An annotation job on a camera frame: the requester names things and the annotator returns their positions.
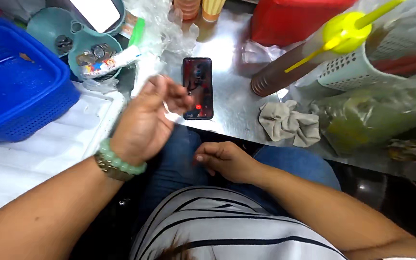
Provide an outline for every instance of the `green bead bracelet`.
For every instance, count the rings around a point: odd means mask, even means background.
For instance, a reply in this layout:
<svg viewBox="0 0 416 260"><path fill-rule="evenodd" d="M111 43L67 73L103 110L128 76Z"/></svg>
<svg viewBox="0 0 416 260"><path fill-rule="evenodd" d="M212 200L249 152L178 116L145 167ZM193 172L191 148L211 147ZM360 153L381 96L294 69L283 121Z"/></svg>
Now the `green bead bracelet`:
<svg viewBox="0 0 416 260"><path fill-rule="evenodd" d="M147 163L143 163L141 166L132 166L127 162L123 162L120 157L118 157L111 149L110 149L110 138L103 139L100 142L99 151L102 154L102 157L110 162L110 165L119 169L120 171L130 174L130 175L139 175L143 173L147 169Z"/></svg>

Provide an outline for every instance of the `hand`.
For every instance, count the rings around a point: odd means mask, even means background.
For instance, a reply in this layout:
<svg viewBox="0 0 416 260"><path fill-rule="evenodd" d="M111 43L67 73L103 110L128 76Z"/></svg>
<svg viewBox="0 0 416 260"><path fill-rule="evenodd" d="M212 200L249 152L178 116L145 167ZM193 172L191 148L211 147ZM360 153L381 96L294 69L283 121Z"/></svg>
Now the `hand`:
<svg viewBox="0 0 416 260"><path fill-rule="evenodd" d="M210 175L217 171L235 183L254 184L263 167L233 142L202 143L194 160L203 163Z"/></svg>
<svg viewBox="0 0 416 260"><path fill-rule="evenodd" d="M170 137L174 122L165 117L163 101L179 115L193 105L185 87L165 76L150 78L131 100L110 140L110 149L125 162L141 165L154 157Z"/></svg>

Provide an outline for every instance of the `white and black striped shirt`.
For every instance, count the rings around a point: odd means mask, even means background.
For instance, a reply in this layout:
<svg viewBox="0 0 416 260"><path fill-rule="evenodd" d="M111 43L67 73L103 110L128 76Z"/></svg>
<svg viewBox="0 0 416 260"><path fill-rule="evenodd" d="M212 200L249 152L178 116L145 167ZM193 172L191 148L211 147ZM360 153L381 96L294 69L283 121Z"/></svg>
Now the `white and black striped shirt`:
<svg viewBox="0 0 416 260"><path fill-rule="evenodd" d="M138 233L130 259L152 260L175 238L198 260L347 259L302 222L272 216L245 195L218 187L189 187L165 198Z"/></svg>

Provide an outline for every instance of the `blue perforated basket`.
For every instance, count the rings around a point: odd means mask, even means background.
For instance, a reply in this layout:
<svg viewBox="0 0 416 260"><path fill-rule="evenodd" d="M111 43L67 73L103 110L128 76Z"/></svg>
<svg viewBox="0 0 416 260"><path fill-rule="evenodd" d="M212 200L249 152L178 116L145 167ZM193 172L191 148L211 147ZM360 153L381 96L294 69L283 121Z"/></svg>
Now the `blue perforated basket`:
<svg viewBox="0 0 416 260"><path fill-rule="evenodd" d="M18 142L79 99L70 69L40 42L0 19L0 141Z"/></svg>

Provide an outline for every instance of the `blue jeans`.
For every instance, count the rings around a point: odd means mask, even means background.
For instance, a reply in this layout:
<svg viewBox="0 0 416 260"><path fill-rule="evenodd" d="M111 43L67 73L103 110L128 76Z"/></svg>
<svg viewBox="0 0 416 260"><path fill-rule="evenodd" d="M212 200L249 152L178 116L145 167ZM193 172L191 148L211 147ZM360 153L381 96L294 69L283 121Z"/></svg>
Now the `blue jeans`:
<svg viewBox="0 0 416 260"><path fill-rule="evenodd" d="M211 177L201 166L192 164L200 146L200 136L185 126L176 125L160 152L161 163L152 174L139 204L137 228L140 228L158 204L172 192L190 186L211 186ZM298 147L264 146L253 156L260 163L287 171L304 179L341 190L335 173L321 157ZM273 215L289 216L267 192L249 184L231 183L226 188L240 192Z"/></svg>

